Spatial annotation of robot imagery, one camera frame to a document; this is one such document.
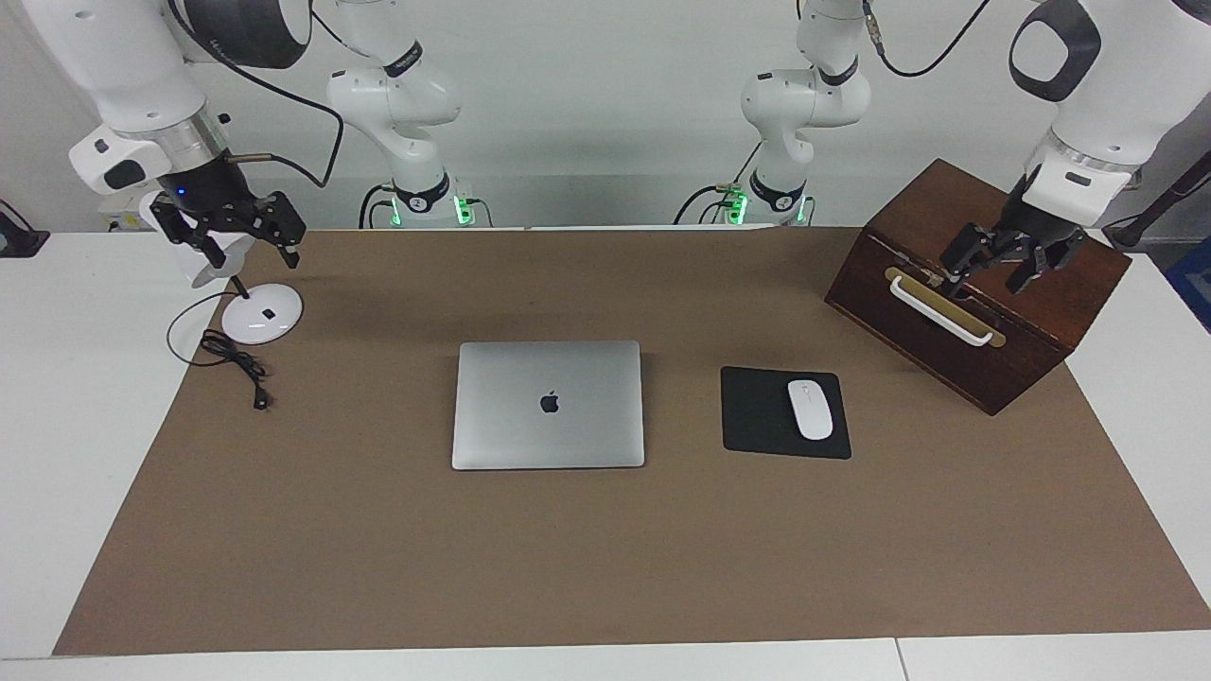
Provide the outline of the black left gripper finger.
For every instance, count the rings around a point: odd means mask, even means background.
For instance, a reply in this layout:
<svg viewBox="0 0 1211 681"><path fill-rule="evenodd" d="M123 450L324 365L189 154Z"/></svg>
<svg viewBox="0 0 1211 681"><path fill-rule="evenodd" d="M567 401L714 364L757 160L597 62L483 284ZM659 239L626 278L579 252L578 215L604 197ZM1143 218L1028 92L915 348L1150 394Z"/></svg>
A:
<svg viewBox="0 0 1211 681"><path fill-rule="evenodd" d="M1071 236L1046 245L1041 244L1038 238L1017 238L1018 247L1015 254L1020 254L1020 258L1017 267L1008 277L1008 291L1011 294L1018 294L1048 271L1058 271L1058 269L1068 267L1085 240L1086 236Z"/></svg>
<svg viewBox="0 0 1211 681"><path fill-rule="evenodd" d="M994 233L980 224L965 224L941 254L947 284L965 284L974 274L994 267Z"/></svg>

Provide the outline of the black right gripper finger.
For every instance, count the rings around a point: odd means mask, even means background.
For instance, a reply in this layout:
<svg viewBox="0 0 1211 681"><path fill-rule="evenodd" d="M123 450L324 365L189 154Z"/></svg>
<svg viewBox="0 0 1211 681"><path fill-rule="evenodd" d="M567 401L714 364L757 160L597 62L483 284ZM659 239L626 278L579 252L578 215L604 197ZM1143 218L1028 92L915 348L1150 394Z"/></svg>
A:
<svg viewBox="0 0 1211 681"><path fill-rule="evenodd" d="M243 201L241 221L249 236L277 250L287 268L299 267L298 247L303 238L306 238L308 227L285 193L272 191L266 198Z"/></svg>
<svg viewBox="0 0 1211 681"><path fill-rule="evenodd" d="M182 213L176 204L170 200L153 200L151 214L170 244L185 245L203 254L211 267L225 267L228 257L216 238L210 236L203 227L190 227L186 223L186 214Z"/></svg>

